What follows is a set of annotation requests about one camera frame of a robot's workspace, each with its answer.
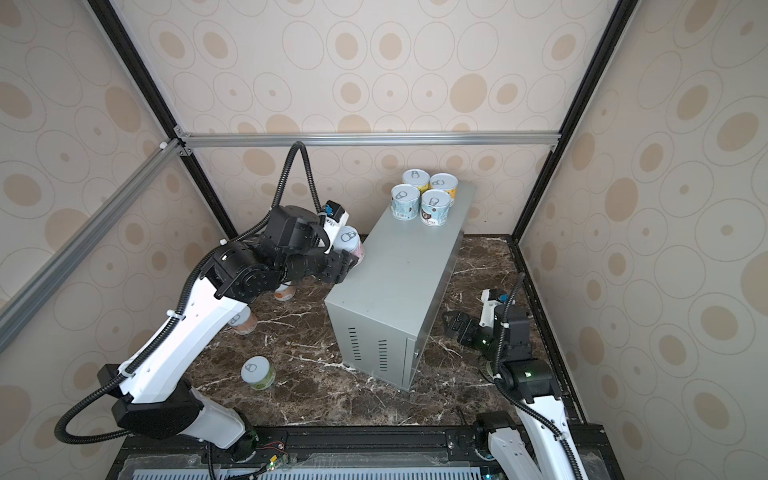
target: patterned wallpaper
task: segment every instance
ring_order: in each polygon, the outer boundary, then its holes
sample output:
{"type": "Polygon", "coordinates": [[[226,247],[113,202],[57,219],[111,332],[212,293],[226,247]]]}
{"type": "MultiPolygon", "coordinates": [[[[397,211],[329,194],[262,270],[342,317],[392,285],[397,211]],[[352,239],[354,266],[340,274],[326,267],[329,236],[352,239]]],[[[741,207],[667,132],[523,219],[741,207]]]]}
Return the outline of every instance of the patterned wallpaper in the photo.
{"type": "Polygon", "coordinates": [[[185,130],[557,130],[614,0],[114,0],[185,130]]]}
{"type": "MultiPolygon", "coordinates": [[[[174,308],[184,280],[223,236],[174,160],[0,354],[0,478],[100,480],[121,440],[58,442],[59,416],[98,387],[96,372],[120,363],[174,308]]],[[[107,397],[75,417],[70,432],[116,428],[107,397]]]]}
{"type": "Polygon", "coordinates": [[[0,2],[0,306],[164,137],[75,0],[0,2]]]}
{"type": "MultiPolygon", "coordinates": [[[[325,147],[307,148],[321,202],[334,200],[350,214],[349,224],[368,233],[389,206],[392,187],[402,173],[422,168],[447,171],[477,187],[466,233],[508,234],[549,153],[548,145],[468,145],[464,147],[325,147]]],[[[201,148],[198,159],[244,231],[266,213],[287,148],[201,148]]],[[[283,195],[283,205],[314,211],[298,154],[283,195]]]]}
{"type": "Polygon", "coordinates": [[[525,234],[629,479],[765,478],[768,3],[648,0],[525,234]]]}

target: metal grate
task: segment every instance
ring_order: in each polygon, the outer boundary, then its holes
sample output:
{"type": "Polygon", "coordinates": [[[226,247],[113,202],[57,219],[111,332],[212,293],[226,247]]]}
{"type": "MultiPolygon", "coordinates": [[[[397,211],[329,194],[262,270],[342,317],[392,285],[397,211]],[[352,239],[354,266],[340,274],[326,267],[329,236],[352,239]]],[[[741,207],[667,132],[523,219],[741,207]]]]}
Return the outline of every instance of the metal grate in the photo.
{"type": "MultiPolygon", "coordinates": [[[[255,472],[253,468],[222,468],[217,480],[255,472]]],[[[138,469],[133,480],[208,480],[208,471],[138,469]]],[[[291,468],[259,475],[259,480],[481,480],[478,467],[291,468]]]]}
{"type": "Polygon", "coordinates": [[[379,370],[386,372],[386,367],[387,367],[386,340],[379,340],[379,370]]]}
{"type": "Polygon", "coordinates": [[[355,360],[362,360],[360,355],[360,342],[357,339],[357,330],[353,326],[349,327],[347,330],[349,330],[349,342],[352,344],[352,355],[355,357],[355,360]]]}

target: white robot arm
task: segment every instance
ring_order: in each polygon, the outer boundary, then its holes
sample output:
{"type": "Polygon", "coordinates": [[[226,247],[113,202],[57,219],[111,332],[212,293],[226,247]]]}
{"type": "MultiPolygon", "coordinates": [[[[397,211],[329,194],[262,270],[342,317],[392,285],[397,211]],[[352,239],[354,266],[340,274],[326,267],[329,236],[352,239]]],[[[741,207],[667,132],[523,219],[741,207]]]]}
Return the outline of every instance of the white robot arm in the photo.
{"type": "MultiPolygon", "coordinates": [[[[248,320],[248,304],[262,292],[307,275],[342,281],[356,257],[331,246],[348,219],[349,214],[333,202],[319,217],[303,208],[278,206],[258,243],[222,242],[201,267],[184,314],[169,310],[166,323],[117,369],[127,377],[120,392],[111,393],[118,397],[113,408],[118,426],[153,438],[189,435],[220,449],[232,448],[247,431],[245,419],[203,396],[182,375],[219,330],[248,320]],[[173,318],[179,320],[176,326],[129,373],[127,367],[173,318]]],[[[241,458],[248,453],[233,452],[241,458]]]]}
{"type": "Polygon", "coordinates": [[[522,276],[509,295],[484,290],[480,319],[447,312],[445,333],[461,345],[479,350],[488,360],[492,379],[515,407],[536,452],[531,460],[506,412],[478,415],[478,452],[495,458],[508,478],[586,479],[571,438],[559,385],[547,363],[532,356],[530,313],[516,305],[522,276]]]}

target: wire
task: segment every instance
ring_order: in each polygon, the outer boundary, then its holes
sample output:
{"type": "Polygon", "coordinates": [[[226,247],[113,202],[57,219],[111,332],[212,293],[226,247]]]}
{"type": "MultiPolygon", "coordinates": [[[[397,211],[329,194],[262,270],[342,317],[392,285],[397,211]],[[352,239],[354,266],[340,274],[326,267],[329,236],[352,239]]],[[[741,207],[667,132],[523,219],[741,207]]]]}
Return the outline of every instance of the wire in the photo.
{"type": "Polygon", "coordinates": [[[229,477],[229,478],[227,478],[227,480],[254,480],[256,477],[258,477],[259,475],[261,475],[264,472],[266,472],[266,468],[267,468],[268,465],[269,464],[266,463],[266,464],[264,464],[263,467],[259,468],[255,472],[245,473],[245,474],[242,474],[242,475],[238,475],[237,477],[229,477]]]}
{"type": "Polygon", "coordinates": [[[214,444],[208,442],[208,476],[210,480],[216,480],[216,472],[214,472],[214,444]]]}
{"type": "MultiPolygon", "coordinates": [[[[515,298],[515,295],[520,289],[520,285],[522,284],[523,278],[524,277],[521,274],[521,276],[518,278],[518,282],[515,284],[515,288],[512,289],[512,292],[509,294],[509,298],[507,298],[507,304],[511,303],[512,300],[515,298]]],[[[505,337],[507,336],[508,333],[509,333],[509,329],[503,328],[502,336],[500,339],[498,339],[498,343],[496,344],[496,352],[494,355],[494,362],[493,362],[493,375],[494,375],[493,383],[496,385],[496,389],[512,405],[514,405],[524,413],[528,414],[529,416],[533,417],[533,419],[541,423],[543,426],[547,427],[549,431],[552,432],[552,435],[554,435],[554,437],[558,439],[558,441],[560,442],[560,445],[563,448],[563,452],[565,453],[565,456],[568,458],[568,463],[571,464],[571,470],[573,471],[574,478],[576,480],[584,480],[584,477],[581,476],[581,469],[579,468],[578,462],[576,461],[576,456],[574,455],[573,450],[571,450],[571,446],[568,444],[568,439],[563,436],[563,433],[560,431],[560,429],[553,422],[551,422],[549,419],[543,416],[541,413],[536,412],[528,405],[525,405],[523,402],[520,402],[519,400],[517,400],[511,394],[508,387],[505,385],[504,380],[502,380],[501,376],[498,376],[504,341],[506,340],[505,337]]]]}
{"type": "Polygon", "coordinates": [[[265,449],[277,450],[278,452],[283,453],[283,454],[286,452],[285,450],[280,450],[280,449],[278,449],[276,447],[256,447],[256,450],[265,450],[265,449]]]}
{"type": "MultiPolygon", "coordinates": [[[[288,181],[288,174],[290,173],[290,168],[293,165],[293,159],[296,156],[296,152],[301,151],[301,156],[304,162],[304,170],[306,171],[306,179],[307,183],[310,186],[310,190],[312,192],[312,199],[315,204],[315,208],[318,212],[320,212],[321,206],[319,202],[319,198],[317,196],[317,189],[315,187],[315,181],[312,176],[312,168],[310,166],[310,156],[306,152],[306,146],[304,143],[297,141],[295,142],[290,150],[288,151],[288,156],[286,157],[286,161],[283,164],[283,172],[280,174],[280,181],[277,184],[277,189],[275,192],[275,196],[272,199],[272,208],[280,205],[280,201],[283,199],[283,192],[285,191],[286,182],[288,181]]],[[[261,229],[263,229],[266,226],[266,223],[269,221],[270,214],[267,212],[266,216],[264,216],[259,223],[248,229],[247,231],[243,232],[241,235],[238,235],[233,240],[235,241],[241,241],[245,240],[246,238],[252,237],[256,233],[258,233],[261,229]]],[[[96,400],[100,399],[104,395],[107,395],[112,390],[116,389],[123,381],[125,381],[133,372],[135,372],[144,361],[149,358],[152,353],[157,350],[157,348],[165,341],[165,339],[171,334],[171,332],[174,331],[176,328],[176,325],[179,323],[179,319],[183,318],[184,311],[187,309],[187,302],[189,302],[190,295],[192,294],[192,287],[197,280],[197,278],[200,275],[201,270],[203,269],[203,265],[213,256],[214,251],[216,249],[211,250],[210,252],[206,253],[206,255],[200,260],[200,262],[197,263],[197,265],[192,269],[189,276],[187,277],[187,280],[184,282],[184,287],[181,289],[181,295],[179,295],[179,301],[176,305],[175,313],[178,316],[176,317],[169,317],[167,322],[165,323],[165,326],[163,329],[152,339],[149,345],[147,345],[146,348],[141,350],[141,352],[136,355],[136,357],[131,361],[130,364],[128,364],[127,367],[125,367],[124,371],[127,373],[127,375],[124,375],[122,372],[118,373],[112,380],[110,380],[105,386],[101,387],[100,389],[97,389],[92,394],[86,396],[84,399],[82,399],[80,402],[75,404],[71,409],[69,409],[64,415],[61,416],[61,418],[56,422],[56,426],[54,427],[54,436],[59,442],[62,443],[68,443],[70,445],[83,445],[88,443],[99,443],[99,442],[105,442],[107,440],[112,439],[118,439],[120,437],[126,436],[130,434],[131,432],[126,429],[121,430],[115,430],[114,432],[108,432],[101,435],[72,435],[71,433],[67,432],[67,425],[71,420],[80,412],[82,412],[86,407],[88,407],[90,404],[95,402],[96,400]]]]}
{"type": "Polygon", "coordinates": [[[462,407],[457,405],[454,410],[458,414],[458,418],[462,421],[462,425],[469,426],[469,424],[467,423],[467,419],[464,418],[464,412],[462,411],[462,407]]]}

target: dark brown marble surface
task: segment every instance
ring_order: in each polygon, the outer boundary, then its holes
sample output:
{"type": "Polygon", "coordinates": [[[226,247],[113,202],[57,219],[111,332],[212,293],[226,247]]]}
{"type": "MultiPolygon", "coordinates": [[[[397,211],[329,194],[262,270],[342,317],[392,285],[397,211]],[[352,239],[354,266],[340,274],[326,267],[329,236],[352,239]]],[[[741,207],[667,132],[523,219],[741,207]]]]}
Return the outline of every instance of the dark brown marble surface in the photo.
{"type": "MultiPolygon", "coordinates": [[[[463,240],[410,392],[342,364],[323,304],[331,286],[314,279],[299,283],[287,302],[262,295],[251,306],[259,319],[256,330],[241,336],[223,329],[187,378],[204,395],[240,409],[254,425],[458,425],[457,406],[471,423],[477,413],[509,404],[478,373],[478,353],[443,336],[440,319],[446,310],[479,316],[483,289],[509,290],[516,276],[503,239],[463,240]],[[240,367],[255,355],[267,357],[276,369],[275,383],[262,392],[240,378],[240,367]]],[[[520,303],[526,304],[522,296],[520,303]]],[[[533,320],[531,340],[534,355],[546,359],[533,320]]]]}

